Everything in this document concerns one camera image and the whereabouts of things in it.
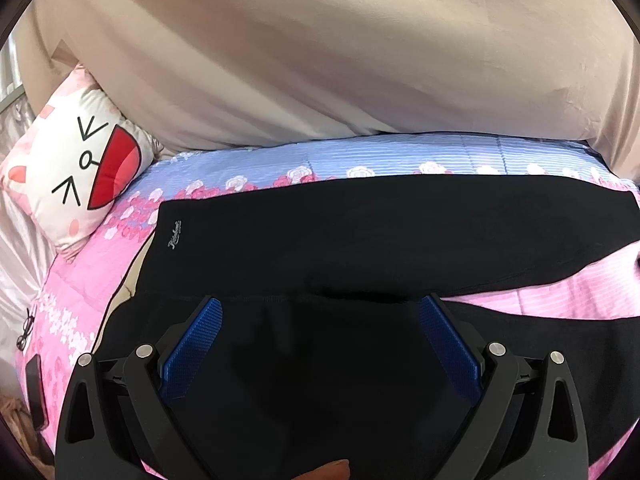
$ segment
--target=blue grip pad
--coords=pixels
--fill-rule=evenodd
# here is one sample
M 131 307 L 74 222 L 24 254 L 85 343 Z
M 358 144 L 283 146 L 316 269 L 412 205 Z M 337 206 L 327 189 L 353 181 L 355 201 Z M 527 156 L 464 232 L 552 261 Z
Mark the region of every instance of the blue grip pad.
M 420 326 L 457 393 L 474 406 L 482 397 L 480 365 L 431 296 L 418 308 Z
M 202 361 L 222 327 L 222 305 L 207 301 L 162 367 L 160 397 L 166 404 L 187 394 Z

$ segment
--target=cat face pillow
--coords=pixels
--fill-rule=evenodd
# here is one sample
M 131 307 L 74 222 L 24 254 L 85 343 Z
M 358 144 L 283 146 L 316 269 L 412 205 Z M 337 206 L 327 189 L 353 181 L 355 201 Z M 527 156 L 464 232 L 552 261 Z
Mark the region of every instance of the cat face pillow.
M 0 186 L 71 259 L 161 148 L 78 65 L 0 165 Z

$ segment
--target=black pants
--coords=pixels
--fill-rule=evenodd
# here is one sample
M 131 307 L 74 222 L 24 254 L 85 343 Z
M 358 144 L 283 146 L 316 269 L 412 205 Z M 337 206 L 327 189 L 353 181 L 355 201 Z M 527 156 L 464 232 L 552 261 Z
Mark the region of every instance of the black pants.
M 424 478 L 469 406 L 415 299 L 558 281 L 638 240 L 639 217 L 631 193 L 553 177 L 373 178 L 165 203 L 98 358 L 157 340 L 212 294 L 222 329 L 172 411 L 221 480 L 292 478 L 340 458 L 354 479 Z M 564 353 L 592 462 L 638 418 L 640 320 L 449 307 L 517 354 Z

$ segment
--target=metal screw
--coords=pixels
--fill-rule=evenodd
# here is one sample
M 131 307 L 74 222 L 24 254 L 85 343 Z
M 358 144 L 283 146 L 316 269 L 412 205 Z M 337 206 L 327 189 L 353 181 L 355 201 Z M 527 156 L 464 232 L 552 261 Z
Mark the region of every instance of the metal screw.
M 90 362 L 91 362 L 91 354 L 82 354 L 79 358 L 78 358 L 78 364 L 80 366 L 87 366 Z
M 489 352 L 500 357 L 501 355 L 505 355 L 507 353 L 507 349 L 501 343 L 491 343 L 489 345 Z
M 549 357 L 551 357 L 551 360 L 557 365 L 564 363 L 564 356 L 560 352 L 551 352 Z
M 141 359 L 149 357 L 154 352 L 154 348 L 151 345 L 140 345 L 136 348 L 136 355 Z

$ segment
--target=smartphone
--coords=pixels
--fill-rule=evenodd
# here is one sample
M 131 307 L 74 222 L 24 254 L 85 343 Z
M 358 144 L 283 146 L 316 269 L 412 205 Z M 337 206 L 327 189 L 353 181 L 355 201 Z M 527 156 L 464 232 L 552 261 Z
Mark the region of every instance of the smartphone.
M 27 379 L 27 397 L 31 420 L 36 431 L 42 431 L 49 425 L 47 406 L 44 402 L 44 390 L 42 387 L 42 368 L 40 367 L 40 355 L 36 354 L 27 363 L 25 368 Z

